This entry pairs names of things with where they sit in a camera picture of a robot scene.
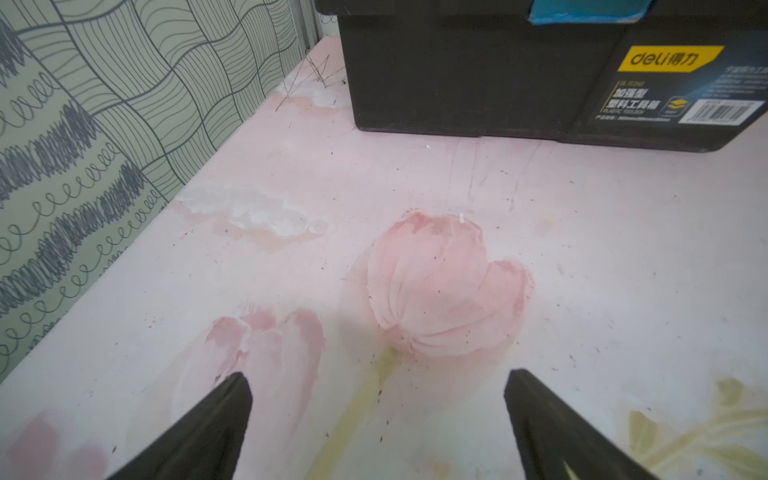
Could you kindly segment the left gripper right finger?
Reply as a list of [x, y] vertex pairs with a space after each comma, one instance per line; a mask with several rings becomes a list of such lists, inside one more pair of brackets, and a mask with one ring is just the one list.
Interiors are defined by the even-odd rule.
[[531, 372], [509, 372], [504, 400], [527, 479], [654, 477]]

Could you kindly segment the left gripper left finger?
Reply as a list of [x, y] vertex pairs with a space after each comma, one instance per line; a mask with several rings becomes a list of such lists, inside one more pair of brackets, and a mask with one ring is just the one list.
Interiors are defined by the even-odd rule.
[[245, 376], [229, 375], [111, 478], [233, 478], [251, 407]]

